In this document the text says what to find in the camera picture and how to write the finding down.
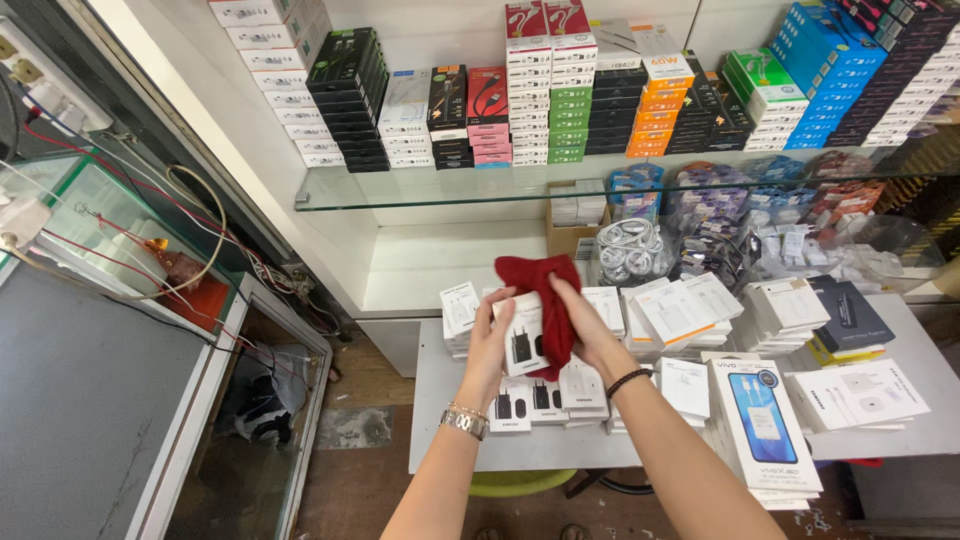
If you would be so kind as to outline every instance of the table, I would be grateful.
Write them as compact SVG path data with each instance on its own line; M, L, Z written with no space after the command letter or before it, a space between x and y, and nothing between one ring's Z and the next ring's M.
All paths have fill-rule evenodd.
M931 412L898 432L834 432L808 436L814 459L960 453L960 380L909 307L896 295L867 297L897 337L887 355L924 397ZM799 371L789 358L777 360L782 372ZM414 394L409 471L416 473L437 422L463 378L465 363L454 362L444 345L441 319L420 325L420 355ZM623 434L607 435L602 425L565 430L535 426L530 434L491 435L477 456L476 471L602 469L640 466Z

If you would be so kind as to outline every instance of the red rag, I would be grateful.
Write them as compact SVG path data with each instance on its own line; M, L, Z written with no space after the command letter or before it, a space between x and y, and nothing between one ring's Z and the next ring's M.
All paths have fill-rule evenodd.
M493 262L496 275L506 286L516 286L517 294L537 291L543 303L543 354L550 361L550 367L528 373L530 377L543 377L555 381L560 370L570 361L573 340L576 334L570 317L566 314L564 302L550 287L550 272L558 278L567 280L573 288L580 291L580 276L577 268L567 255L551 258L498 257Z

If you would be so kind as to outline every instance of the wristwatch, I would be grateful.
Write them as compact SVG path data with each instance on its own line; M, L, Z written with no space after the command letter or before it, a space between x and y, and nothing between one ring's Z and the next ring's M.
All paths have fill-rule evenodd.
M458 430L464 430L481 441L487 436L487 422L482 418L465 414L459 410L445 410L444 414L440 416L440 425L443 424Z

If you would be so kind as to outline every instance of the display shelf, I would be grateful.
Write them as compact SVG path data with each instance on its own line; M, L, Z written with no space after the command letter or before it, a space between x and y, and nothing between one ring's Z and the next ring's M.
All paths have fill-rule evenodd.
M410 167L388 172L350 174L345 167L309 169L300 194L309 194L306 202L297 202L296 210L381 209L468 203L495 203L552 198L547 185L552 182L606 179L614 170L635 163L649 162L665 169L664 188L658 191L697 189L698 186L672 184L676 172L693 161L725 163L741 170L753 160L785 155L793 160L810 161L829 151L840 151L869 158L874 167L860 174L837 178L816 178L809 173L787 184L805 184L835 180L908 178L960 173L960 127L950 126L940 133L911 139L896 148L818 148L780 152L709 152L681 154L663 158L627 159L622 155L587 156L579 163L509 167L503 169L461 169L438 171L432 167ZM748 187L766 182L739 183ZM605 191L586 193L600 195ZM650 189L617 191L640 193Z

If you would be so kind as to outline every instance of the smartphone image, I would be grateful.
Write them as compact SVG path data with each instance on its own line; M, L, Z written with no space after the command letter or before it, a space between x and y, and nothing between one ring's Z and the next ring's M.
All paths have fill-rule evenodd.
M728 379L754 460L762 463L797 463L797 453L793 450L790 434L786 432L771 387L779 383L777 377L768 371L761 371L731 373Z

